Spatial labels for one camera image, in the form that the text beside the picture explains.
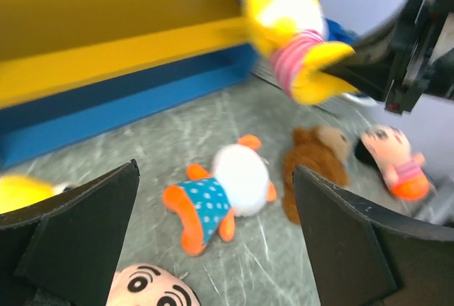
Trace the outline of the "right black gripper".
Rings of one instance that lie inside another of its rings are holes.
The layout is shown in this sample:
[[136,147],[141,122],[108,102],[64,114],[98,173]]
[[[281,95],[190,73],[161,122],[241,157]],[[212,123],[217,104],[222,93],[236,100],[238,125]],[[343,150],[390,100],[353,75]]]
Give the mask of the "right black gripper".
[[410,112],[424,95],[453,100],[453,44],[442,32],[453,17],[453,0],[406,0],[388,22],[355,46],[357,65],[322,72],[340,78],[394,114]]

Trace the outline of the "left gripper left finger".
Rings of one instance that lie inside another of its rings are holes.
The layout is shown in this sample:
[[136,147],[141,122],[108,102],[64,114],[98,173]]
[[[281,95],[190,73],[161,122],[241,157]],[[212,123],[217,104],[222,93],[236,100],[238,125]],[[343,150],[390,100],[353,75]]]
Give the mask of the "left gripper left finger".
[[131,160],[69,192],[1,215],[1,304],[45,290],[105,305],[140,180]]

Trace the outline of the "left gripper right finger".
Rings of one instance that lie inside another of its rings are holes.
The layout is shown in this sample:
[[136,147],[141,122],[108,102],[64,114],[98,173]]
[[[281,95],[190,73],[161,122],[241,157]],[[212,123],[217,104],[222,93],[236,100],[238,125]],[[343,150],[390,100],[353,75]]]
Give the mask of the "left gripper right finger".
[[302,166],[293,181],[322,305],[453,304],[453,229],[394,212]]

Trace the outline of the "yellow frog plush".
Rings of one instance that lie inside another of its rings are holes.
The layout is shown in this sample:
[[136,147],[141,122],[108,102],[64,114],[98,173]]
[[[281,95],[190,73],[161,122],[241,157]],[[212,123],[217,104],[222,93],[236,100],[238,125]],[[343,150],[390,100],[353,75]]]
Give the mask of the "yellow frog plush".
[[1,176],[1,214],[27,207],[69,191],[75,185],[64,182],[57,185],[23,175]]
[[266,59],[279,87],[302,105],[315,105],[357,88],[323,72],[353,55],[329,40],[318,0],[240,0],[250,43]]

